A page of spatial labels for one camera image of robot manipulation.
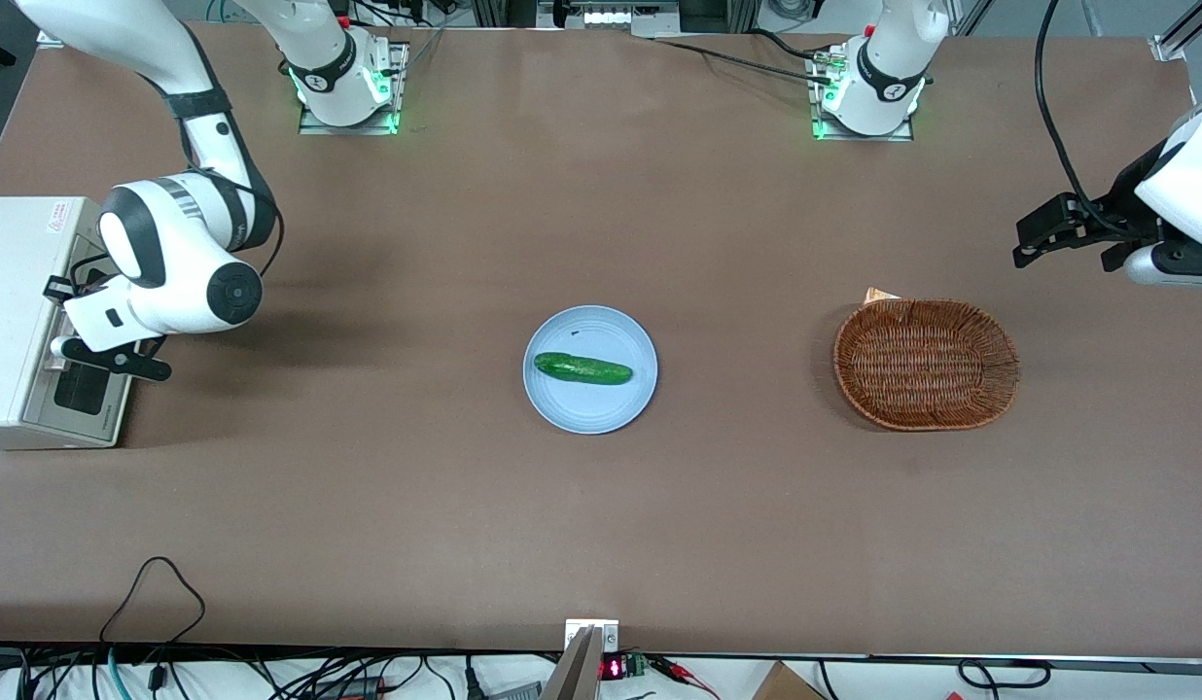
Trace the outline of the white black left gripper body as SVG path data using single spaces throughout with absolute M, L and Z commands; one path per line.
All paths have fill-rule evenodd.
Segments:
M 1202 107 L 1121 168 L 1114 191 L 1118 226 L 1127 239 L 1153 241 L 1164 225 L 1202 245 Z

